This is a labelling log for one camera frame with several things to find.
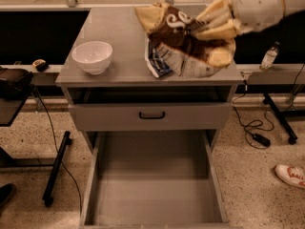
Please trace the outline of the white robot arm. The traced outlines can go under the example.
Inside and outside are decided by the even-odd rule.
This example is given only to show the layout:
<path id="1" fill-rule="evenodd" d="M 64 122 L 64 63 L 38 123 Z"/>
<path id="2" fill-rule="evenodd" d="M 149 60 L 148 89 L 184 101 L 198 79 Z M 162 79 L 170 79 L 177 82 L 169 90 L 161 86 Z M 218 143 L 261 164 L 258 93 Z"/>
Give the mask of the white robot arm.
<path id="1" fill-rule="evenodd" d="M 305 0 L 214 0 L 190 27 L 199 40 L 232 39 L 264 31 L 284 17 L 305 10 Z"/>

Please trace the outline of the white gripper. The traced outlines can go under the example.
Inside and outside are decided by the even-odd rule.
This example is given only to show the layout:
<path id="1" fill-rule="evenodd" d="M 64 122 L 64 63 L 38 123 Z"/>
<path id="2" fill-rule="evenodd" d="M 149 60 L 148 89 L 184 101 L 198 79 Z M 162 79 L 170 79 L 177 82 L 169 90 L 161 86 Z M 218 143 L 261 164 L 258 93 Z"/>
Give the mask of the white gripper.
<path id="1" fill-rule="evenodd" d="M 232 39 L 238 35 L 238 30 L 243 33 L 264 31 L 278 24 L 284 15 L 285 0 L 213 0 L 196 20 L 203 25 L 221 26 L 196 31 L 193 37 L 198 40 Z"/>

